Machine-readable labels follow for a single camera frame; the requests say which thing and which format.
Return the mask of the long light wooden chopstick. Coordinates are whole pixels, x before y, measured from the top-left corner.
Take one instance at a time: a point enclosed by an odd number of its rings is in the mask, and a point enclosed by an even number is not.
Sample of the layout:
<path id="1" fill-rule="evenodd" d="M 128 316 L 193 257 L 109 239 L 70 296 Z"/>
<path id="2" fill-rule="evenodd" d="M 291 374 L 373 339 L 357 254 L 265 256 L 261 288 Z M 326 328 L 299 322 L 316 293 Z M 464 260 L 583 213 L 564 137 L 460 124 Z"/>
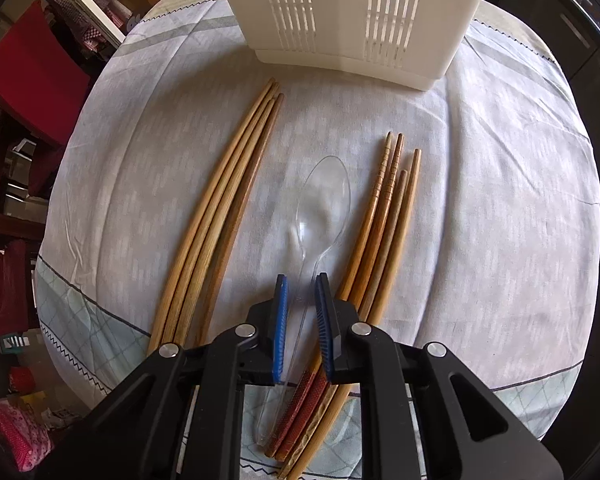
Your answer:
<path id="1" fill-rule="evenodd" d="M 216 164 L 201 199 L 198 200 L 182 237 L 180 248 L 178 248 L 172 261 L 166 284 L 163 287 L 154 322 L 152 323 L 147 354 L 151 354 L 158 349 L 163 336 L 166 336 L 166 340 L 172 338 L 171 330 L 178 324 L 178 316 L 180 315 L 181 306 L 184 304 L 188 283 L 194 272 L 201 245 L 211 226 L 215 209 L 228 182 L 230 182 L 230 176 L 238 160 L 242 157 L 242 151 L 253 127 L 257 125 L 266 103 L 272 99 L 276 89 L 275 79 L 270 78 L 250 106 L 250 109 L 246 111 L 234 136 L 230 139 L 230 143 L 227 144 L 222 157 Z"/>

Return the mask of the clear plastic spoon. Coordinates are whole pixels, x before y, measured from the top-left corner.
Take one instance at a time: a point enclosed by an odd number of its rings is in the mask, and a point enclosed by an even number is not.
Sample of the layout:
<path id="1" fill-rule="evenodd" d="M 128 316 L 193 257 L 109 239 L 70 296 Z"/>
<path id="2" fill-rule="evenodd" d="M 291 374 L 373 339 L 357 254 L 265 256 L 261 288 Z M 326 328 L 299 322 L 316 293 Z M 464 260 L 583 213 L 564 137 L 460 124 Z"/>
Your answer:
<path id="1" fill-rule="evenodd" d="M 300 360 L 314 276 L 346 226 L 350 205 L 350 180 L 342 160 L 334 155 L 322 158 L 302 186 L 294 216 L 300 268 L 289 285 L 283 371 L 275 386 L 266 390 L 254 425 L 254 440 L 261 448 L 272 437 L 291 375 Z"/>

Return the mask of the grey patterned tablecloth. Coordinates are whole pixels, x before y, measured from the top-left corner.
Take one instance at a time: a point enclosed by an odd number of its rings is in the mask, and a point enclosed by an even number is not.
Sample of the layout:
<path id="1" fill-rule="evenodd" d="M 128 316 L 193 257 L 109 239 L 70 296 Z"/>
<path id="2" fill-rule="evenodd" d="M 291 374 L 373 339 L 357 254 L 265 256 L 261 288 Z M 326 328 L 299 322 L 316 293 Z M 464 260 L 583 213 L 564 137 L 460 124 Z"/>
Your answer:
<path id="1" fill-rule="evenodd" d="M 35 300 L 50 359 L 88 406 L 146 353 L 190 215 L 270 78 L 285 97 L 210 325 L 219 333 L 303 263 L 294 214 L 327 155 L 351 182 L 322 267 L 337 283 L 388 132 L 422 151 L 382 328 L 446 344 L 537 437 L 566 403 L 594 318 L 600 180 L 569 84 L 516 18 L 482 4 L 445 76 L 417 92 L 264 65 L 227 0 L 166 0 L 88 97 L 50 198 Z"/>

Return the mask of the white slotted utensil holder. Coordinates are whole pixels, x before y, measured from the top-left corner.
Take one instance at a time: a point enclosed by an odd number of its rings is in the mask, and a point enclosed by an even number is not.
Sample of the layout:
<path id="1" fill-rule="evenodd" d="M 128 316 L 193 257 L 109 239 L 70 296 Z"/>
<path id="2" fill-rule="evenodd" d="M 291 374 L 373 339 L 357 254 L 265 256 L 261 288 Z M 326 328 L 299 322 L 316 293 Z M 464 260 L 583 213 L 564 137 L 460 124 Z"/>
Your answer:
<path id="1" fill-rule="evenodd" d="M 228 0 L 268 64 L 340 70 L 427 91 L 448 70 L 480 0 Z"/>

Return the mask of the long tan wooden chopstick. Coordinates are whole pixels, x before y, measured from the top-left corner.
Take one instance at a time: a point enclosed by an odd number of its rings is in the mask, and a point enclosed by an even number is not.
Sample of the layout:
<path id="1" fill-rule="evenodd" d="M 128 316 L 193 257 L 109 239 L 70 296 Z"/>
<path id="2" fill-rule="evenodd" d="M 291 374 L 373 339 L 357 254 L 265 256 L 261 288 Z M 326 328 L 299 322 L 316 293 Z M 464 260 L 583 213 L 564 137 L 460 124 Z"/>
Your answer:
<path id="1" fill-rule="evenodd" d="M 192 274 L 192 277 L 188 283 L 188 289 L 184 296 L 184 304 L 181 306 L 180 315 L 178 316 L 178 324 L 172 328 L 172 338 L 166 340 L 166 336 L 163 336 L 163 340 L 160 344 L 166 344 L 167 342 L 176 342 L 177 344 L 185 344 L 188 337 L 190 326 L 193 322 L 193 317 L 196 311 L 196 305 L 198 304 L 202 289 L 204 288 L 204 281 L 207 278 L 209 268 L 215 247 L 219 243 L 220 235 L 230 210 L 230 204 L 236 195 L 240 179 L 245 174 L 246 167 L 248 165 L 250 156 L 254 152 L 254 148 L 261 134 L 264 131 L 264 125 L 268 116 L 272 112 L 274 100 L 277 96 L 279 89 L 279 83 L 276 81 L 276 87 L 272 99 L 266 103 L 266 107 L 257 122 L 257 125 L 253 127 L 249 139 L 246 143 L 244 150 L 242 151 L 242 157 L 238 160 L 238 163 L 230 176 L 230 182 L 224 190 L 224 194 L 215 209 L 215 215 L 211 221 L 211 226 L 207 231 L 207 236 L 201 245 L 201 251 L 198 256 L 198 260 Z"/>

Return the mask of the short brown chopstick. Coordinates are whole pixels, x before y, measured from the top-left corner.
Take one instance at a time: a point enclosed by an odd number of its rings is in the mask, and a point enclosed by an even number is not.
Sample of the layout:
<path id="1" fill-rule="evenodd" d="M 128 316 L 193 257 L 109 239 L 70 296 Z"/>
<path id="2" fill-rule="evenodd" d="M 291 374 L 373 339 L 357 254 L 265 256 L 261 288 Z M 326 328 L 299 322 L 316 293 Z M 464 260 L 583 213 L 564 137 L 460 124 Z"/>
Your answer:
<path id="1" fill-rule="evenodd" d="M 377 324 L 387 307 L 411 222 L 418 180 L 418 168 L 401 172 L 372 273 L 363 283 L 362 294 L 350 292 L 348 296 L 349 302 L 358 307 L 360 320 L 367 324 Z M 300 477 L 324 442 L 349 395 L 348 387 L 332 386 L 328 382 L 321 360 L 320 356 L 312 359 L 297 387 L 302 402 L 285 441 L 276 450 L 276 460 L 283 464 L 278 474 L 281 479 Z"/>

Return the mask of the red upholstered chair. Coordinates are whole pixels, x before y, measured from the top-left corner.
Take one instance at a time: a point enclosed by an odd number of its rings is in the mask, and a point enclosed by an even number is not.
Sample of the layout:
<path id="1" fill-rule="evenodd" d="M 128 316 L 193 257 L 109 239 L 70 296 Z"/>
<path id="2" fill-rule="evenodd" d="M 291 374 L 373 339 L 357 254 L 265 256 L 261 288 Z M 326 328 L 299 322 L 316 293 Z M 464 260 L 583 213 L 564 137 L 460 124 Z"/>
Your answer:
<path id="1" fill-rule="evenodd" d="M 90 87 L 36 0 L 0 41 L 0 108 L 58 148 L 68 143 Z"/>

